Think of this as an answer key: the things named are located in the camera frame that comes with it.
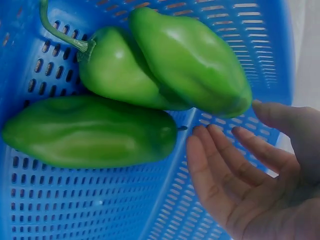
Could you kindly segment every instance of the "green pepper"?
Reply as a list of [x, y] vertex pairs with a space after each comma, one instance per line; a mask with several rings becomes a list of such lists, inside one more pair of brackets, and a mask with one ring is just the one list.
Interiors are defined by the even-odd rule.
[[205, 24], [147, 7], [128, 20], [152, 73], [190, 105], [221, 117], [249, 108], [252, 92], [237, 56]]
[[97, 30], [88, 41], [77, 40], [50, 25], [48, 0], [41, 0], [39, 12], [46, 30], [79, 50], [79, 75], [90, 91], [148, 108], [172, 111], [191, 108], [156, 80], [139, 46], [123, 29], [107, 26]]
[[114, 168], [166, 158], [175, 147], [177, 127], [165, 111], [79, 95], [30, 105], [9, 119], [2, 137], [53, 166]]

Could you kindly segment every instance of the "blue plastic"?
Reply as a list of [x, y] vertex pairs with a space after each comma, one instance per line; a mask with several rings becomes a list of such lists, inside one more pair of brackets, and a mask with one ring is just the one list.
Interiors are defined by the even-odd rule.
[[[49, 20], [69, 36], [90, 36], [105, 25], [127, 27], [128, 13], [148, 6], [197, 17], [235, 50], [254, 97], [291, 104], [294, 77], [290, 16], [284, 0], [51, 0]], [[0, 3], [0, 124], [34, 101], [83, 93], [76, 50], [44, 30], [37, 0]], [[168, 159], [117, 169], [61, 169], [0, 143], [0, 239], [227, 240], [201, 207], [190, 182], [185, 138], [214, 123], [231, 141], [243, 126], [271, 144], [279, 133], [250, 109], [218, 119], [197, 109], [172, 112], [186, 125]], [[238, 142], [255, 166], [266, 168]]]

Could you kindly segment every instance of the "white background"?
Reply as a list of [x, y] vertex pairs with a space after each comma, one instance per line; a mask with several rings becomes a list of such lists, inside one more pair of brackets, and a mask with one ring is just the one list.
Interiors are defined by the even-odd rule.
[[[293, 106], [320, 110], [320, 0], [287, 1], [296, 58]], [[278, 146], [293, 151], [289, 138], [284, 135], [280, 136]]]

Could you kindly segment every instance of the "pepper stem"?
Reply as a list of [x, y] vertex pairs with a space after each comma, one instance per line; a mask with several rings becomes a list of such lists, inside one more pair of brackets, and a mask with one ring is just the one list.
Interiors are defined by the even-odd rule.
[[48, 5], [49, 5], [48, 0], [40, 0], [39, 13], [40, 13], [40, 20], [43, 27], [55, 37], [65, 41], [68, 44], [73, 45], [74, 47], [79, 49], [82, 53], [85, 53], [88, 50], [88, 46], [89, 46], [87, 41], [77, 40], [72, 37], [69, 37], [64, 33], [58, 31], [57, 29], [55, 29], [53, 26], [51, 26], [48, 20]]

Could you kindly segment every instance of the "hand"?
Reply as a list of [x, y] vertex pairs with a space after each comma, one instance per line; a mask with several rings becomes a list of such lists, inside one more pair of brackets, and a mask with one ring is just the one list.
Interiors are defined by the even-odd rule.
[[257, 117], [291, 138], [295, 155], [250, 131], [233, 135], [279, 174], [252, 166], [214, 125], [187, 140], [188, 169], [199, 200], [235, 240], [320, 239], [320, 112], [254, 102]]

